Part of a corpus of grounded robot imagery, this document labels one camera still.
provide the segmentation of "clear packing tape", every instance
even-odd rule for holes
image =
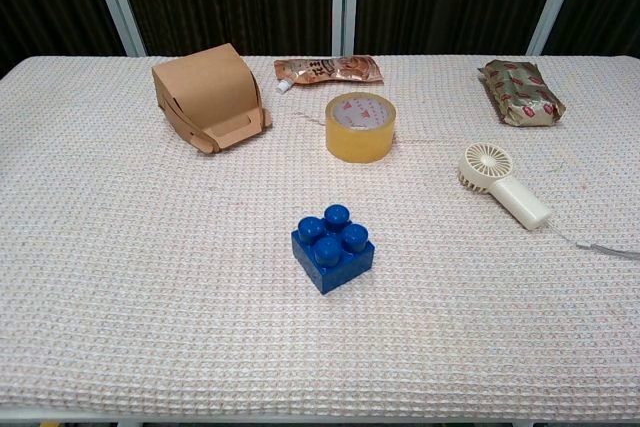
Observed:
[[[391,150],[396,109],[384,97],[365,92],[340,95],[329,102],[325,115],[327,149],[339,159],[374,162]]]

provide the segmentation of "cardboard box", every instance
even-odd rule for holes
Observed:
[[[154,66],[158,106],[184,140],[211,154],[271,125],[251,70],[231,44]]]

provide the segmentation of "white mini fan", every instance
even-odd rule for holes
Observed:
[[[497,145],[471,144],[460,159],[463,185],[476,192],[489,192],[527,229],[540,226],[551,211],[511,175],[513,161]]]

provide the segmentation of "snack package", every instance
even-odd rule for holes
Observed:
[[[534,64],[492,60],[479,70],[509,125],[553,125],[566,110]]]
[[[280,81],[276,90],[284,94],[293,84],[315,84],[327,80],[379,82],[382,74],[376,61],[368,55],[333,59],[289,59],[273,63]]]

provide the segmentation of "toy building block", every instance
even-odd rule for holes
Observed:
[[[326,294],[371,268],[374,245],[369,232],[349,220],[349,211],[332,205],[324,218],[305,217],[291,232],[293,255],[320,293]]]

